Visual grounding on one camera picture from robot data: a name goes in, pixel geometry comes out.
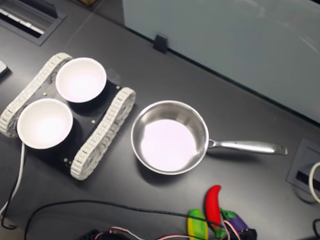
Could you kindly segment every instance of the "dark gray table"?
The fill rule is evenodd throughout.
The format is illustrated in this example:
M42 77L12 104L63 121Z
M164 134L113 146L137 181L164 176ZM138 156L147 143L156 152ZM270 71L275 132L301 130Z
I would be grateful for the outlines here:
M8 216L24 227L33 210L66 200L95 199L134 207L187 213L202 208L206 191L222 185L220 206L236 211L259 239L311 236L319 206L301 202L286 177L302 138L317 142L320 130L298 117L172 54L155 51L139 36L70 1L56 1L67 19L41 46L0 27L0 57L12 74L0 82L0 110L55 53L91 57L137 92L136 106L98 168L80 182L40 160L28 158ZM286 145L288 156L217 152L192 171L159 176L143 167L131 148L134 118L147 105L179 100L199 111L216 140L259 140ZM0 203L18 173L20 143L0 135ZM121 226L145 239L184 233L186 220L92 204L44 210L31 225L33 240L72 240L92 228Z

